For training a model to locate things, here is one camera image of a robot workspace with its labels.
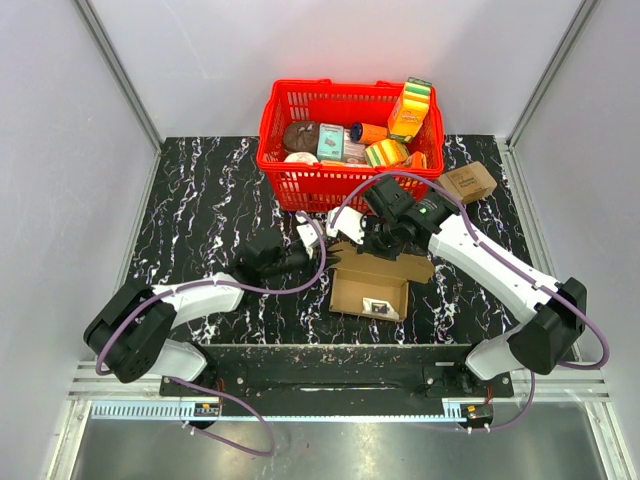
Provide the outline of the brown cardboard box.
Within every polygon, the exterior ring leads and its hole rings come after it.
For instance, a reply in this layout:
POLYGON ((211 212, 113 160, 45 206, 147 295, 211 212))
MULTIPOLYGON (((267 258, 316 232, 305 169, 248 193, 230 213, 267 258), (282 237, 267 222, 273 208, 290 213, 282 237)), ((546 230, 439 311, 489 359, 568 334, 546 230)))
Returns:
POLYGON ((423 256, 402 253, 396 260, 385 260, 371 254, 359 254, 348 242, 330 248, 338 259, 332 266, 333 285, 329 309, 354 316, 362 314, 362 298, 386 300, 399 313, 402 322, 409 306, 409 290, 413 283, 426 284, 435 273, 432 262, 423 256))

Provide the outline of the white card with stamp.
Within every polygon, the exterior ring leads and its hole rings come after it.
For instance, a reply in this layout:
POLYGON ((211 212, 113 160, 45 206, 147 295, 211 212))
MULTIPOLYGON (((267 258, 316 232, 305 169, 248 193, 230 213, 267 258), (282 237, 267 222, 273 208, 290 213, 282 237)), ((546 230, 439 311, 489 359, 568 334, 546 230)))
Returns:
POLYGON ((362 314, 371 318, 379 318, 390 321, 399 321, 400 315, 392 304, 386 300, 369 297, 362 298, 362 314))

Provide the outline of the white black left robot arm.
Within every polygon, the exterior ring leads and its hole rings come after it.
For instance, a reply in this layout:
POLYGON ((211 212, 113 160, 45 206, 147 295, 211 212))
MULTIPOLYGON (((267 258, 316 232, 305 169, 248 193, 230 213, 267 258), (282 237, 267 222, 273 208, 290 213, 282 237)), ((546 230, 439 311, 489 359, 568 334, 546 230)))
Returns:
POLYGON ((254 293, 273 277, 304 271, 313 254, 298 240, 285 247, 280 237, 261 234, 246 243, 223 271, 199 281, 148 285, 125 282, 86 328, 83 339, 97 355, 96 373, 121 383, 146 374, 180 378, 195 395, 211 392, 217 373, 204 351, 169 338, 177 326, 240 306, 247 285, 254 293))

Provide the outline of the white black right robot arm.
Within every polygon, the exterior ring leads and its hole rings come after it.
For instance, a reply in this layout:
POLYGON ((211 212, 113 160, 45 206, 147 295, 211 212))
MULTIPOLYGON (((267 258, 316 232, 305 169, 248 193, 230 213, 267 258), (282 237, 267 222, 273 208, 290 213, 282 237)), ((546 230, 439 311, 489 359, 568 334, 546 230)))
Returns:
POLYGON ((396 258, 411 245, 440 257, 473 278, 514 316, 516 327, 469 352, 454 375, 468 396, 510 370, 547 375, 584 333, 586 288, 574 278, 559 282, 492 242, 471 223, 463 207, 429 192, 415 200, 385 175, 362 195, 375 216, 365 228, 365 252, 396 258))

